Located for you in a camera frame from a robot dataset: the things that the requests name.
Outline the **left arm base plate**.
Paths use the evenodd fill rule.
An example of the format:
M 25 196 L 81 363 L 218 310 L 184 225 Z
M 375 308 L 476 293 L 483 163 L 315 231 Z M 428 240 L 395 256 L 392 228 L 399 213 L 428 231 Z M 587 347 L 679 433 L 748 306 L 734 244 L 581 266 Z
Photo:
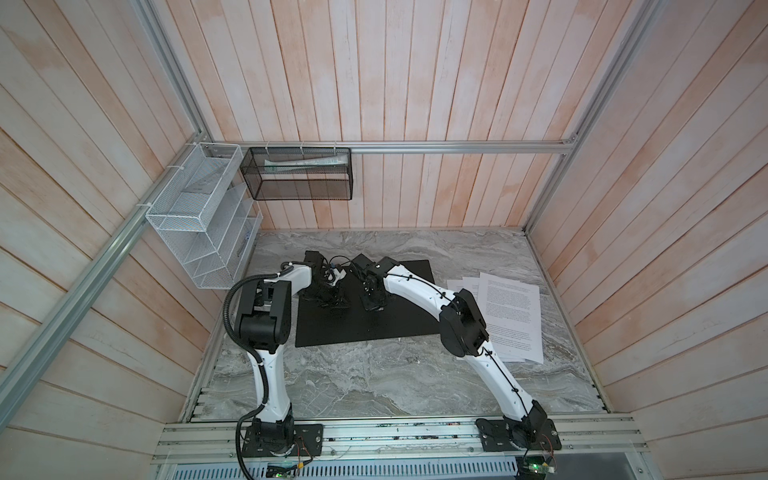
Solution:
M 295 426 L 257 420 L 245 428 L 241 453 L 245 458 L 314 458 L 321 455 L 323 430 L 319 423 Z

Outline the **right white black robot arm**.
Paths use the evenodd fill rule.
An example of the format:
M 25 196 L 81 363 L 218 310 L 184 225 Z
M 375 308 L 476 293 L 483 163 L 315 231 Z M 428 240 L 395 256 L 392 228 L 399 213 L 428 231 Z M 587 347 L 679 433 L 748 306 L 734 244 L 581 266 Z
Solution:
M 366 310 L 381 310 L 391 296 L 397 296 L 434 317 L 445 349 L 465 359 L 493 394 L 511 443 L 520 449 L 536 445 L 548 420 L 547 413 L 502 362 L 470 291 L 441 288 L 390 257 L 374 262 L 359 254 L 351 260 L 350 271 L 363 286 L 362 303 Z

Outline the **white folder black inside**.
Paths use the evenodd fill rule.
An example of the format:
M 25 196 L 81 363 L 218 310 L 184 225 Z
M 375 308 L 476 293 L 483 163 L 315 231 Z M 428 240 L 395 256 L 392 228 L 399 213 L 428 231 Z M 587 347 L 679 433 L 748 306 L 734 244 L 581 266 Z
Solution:
M 378 339 L 432 335 L 439 332 L 438 321 L 429 313 L 392 295 L 380 311 L 364 309 L 361 282 L 348 274 L 339 282 L 347 301 L 346 308 L 331 309 L 301 298 L 296 320 L 297 347 L 332 345 Z

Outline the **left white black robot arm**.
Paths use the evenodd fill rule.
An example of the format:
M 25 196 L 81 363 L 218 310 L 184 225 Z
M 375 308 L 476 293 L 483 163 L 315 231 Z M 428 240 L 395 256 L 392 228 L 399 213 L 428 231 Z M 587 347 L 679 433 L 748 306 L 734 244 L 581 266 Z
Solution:
M 249 417 L 246 441 L 284 452 L 294 443 L 292 404 L 284 380 L 285 345 L 292 325 L 293 297 L 305 295 L 321 306 L 347 306 L 340 292 L 343 267 L 317 251 L 301 262 L 286 261 L 280 271 L 253 275 L 238 285 L 233 340 L 247 353 L 258 405 Z

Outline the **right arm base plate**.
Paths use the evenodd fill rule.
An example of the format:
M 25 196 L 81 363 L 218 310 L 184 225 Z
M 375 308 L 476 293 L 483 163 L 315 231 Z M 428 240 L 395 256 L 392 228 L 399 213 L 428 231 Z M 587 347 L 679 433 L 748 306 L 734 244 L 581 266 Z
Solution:
M 534 440 L 527 440 L 523 433 L 513 433 L 505 420 L 475 420 L 482 448 L 485 452 L 519 451 L 559 451 L 562 442 L 554 422 L 547 419 L 535 433 Z

